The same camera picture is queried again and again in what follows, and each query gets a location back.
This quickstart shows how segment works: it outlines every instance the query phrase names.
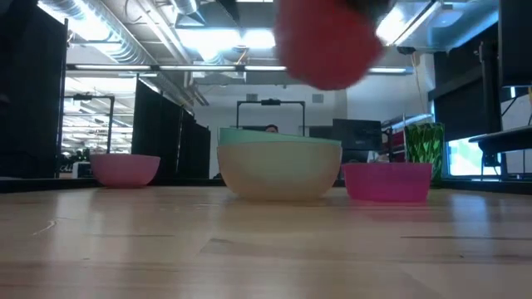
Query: mint green bowl rim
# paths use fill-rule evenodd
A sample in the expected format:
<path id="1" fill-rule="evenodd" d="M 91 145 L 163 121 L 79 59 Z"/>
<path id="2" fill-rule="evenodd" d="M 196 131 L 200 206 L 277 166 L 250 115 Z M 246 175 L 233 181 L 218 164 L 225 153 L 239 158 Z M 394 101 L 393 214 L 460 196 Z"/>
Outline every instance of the mint green bowl rim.
<path id="1" fill-rule="evenodd" d="M 222 144 L 220 143 L 221 141 L 220 137 L 221 137 L 222 131 L 231 131 L 236 134 L 238 134 L 239 132 L 245 131 L 246 133 L 252 132 L 252 134 L 256 134 L 256 135 L 277 135 L 277 136 L 281 135 L 282 138 L 287 138 L 287 139 L 286 140 L 243 140 L 239 142 L 229 142 L 229 143 Z M 269 143 L 269 142 L 299 142 L 299 143 L 329 144 L 329 145 L 342 146 L 342 141 L 339 141 L 339 140 L 328 140 L 324 138 L 314 138 L 314 137 L 280 134 L 280 133 L 269 133 L 269 132 L 263 132 L 263 131 L 241 130 L 241 129 L 235 129 L 235 128 L 219 128 L 218 146 L 240 145 L 240 144 L 250 144 L 250 143 Z"/>

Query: bowl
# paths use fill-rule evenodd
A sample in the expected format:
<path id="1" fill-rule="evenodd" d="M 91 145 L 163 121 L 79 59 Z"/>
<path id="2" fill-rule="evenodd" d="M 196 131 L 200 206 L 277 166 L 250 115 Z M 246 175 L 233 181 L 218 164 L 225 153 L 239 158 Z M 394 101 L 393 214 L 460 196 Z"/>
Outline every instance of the bowl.
<path id="1" fill-rule="evenodd" d="M 94 154 L 91 169 L 106 187 L 139 188 L 155 177 L 159 162 L 159 157 L 141 154 Z"/>
<path id="2" fill-rule="evenodd" d="M 297 135 L 286 135 L 256 130 L 238 130 L 230 128 L 219 129 L 218 145 L 239 145 L 253 142 L 305 142 L 338 146 L 342 144 L 341 141 L 337 140 L 326 140 Z"/>
<path id="3" fill-rule="evenodd" d="M 312 142 L 259 142 L 218 147 L 225 184 L 241 198 L 318 199 L 334 184 L 342 147 Z"/>
<path id="4" fill-rule="evenodd" d="M 431 187 L 430 163 L 342 165 L 349 197 L 378 202 L 422 203 Z"/>

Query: black partition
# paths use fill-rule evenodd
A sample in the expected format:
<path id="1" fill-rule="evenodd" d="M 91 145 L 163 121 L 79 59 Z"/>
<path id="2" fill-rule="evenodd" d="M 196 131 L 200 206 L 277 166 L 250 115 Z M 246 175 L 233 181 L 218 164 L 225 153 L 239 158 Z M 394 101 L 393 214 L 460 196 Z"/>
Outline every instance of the black partition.
<path id="1" fill-rule="evenodd" d="M 184 113 L 181 123 L 181 142 L 178 177 L 208 179 L 210 163 L 210 131 L 196 124 L 192 115 Z"/>
<path id="2" fill-rule="evenodd" d="M 12 30 L 0 27 L 0 37 Z M 2 45 L 0 177 L 55 176 L 66 34 L 61 23 L 35 9 L 12 47 Z"/>
<path id="3" fill-rule="evenodd" d="M 137 81 L 131 153 L 160 157 L 157 178 L 176 175 L 182 110 Z"/>

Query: cream bowl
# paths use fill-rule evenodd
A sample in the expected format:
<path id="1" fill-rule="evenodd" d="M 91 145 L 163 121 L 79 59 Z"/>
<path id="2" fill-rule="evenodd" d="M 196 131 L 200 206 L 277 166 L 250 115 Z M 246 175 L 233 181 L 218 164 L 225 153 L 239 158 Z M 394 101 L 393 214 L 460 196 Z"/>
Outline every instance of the cream bowl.
<path id="1" fill-rule="evenodd" d="M 225 184 L 246 199 L 309 200 L 334 184 L 342 147 L 327 143 L 256 142 L 218 147 Z"/>

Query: wooden tabletop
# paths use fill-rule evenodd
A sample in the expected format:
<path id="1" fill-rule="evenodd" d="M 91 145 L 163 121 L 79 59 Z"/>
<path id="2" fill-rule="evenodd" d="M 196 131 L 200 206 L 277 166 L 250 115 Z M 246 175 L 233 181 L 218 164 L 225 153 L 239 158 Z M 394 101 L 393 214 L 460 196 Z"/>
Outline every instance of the wooden tabletop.
<path id="1" fill-rule="evenodd" d="M 532 198 L 305 203 L 225 188 L 0 195 L 0 298 L 530 298 Z"/>

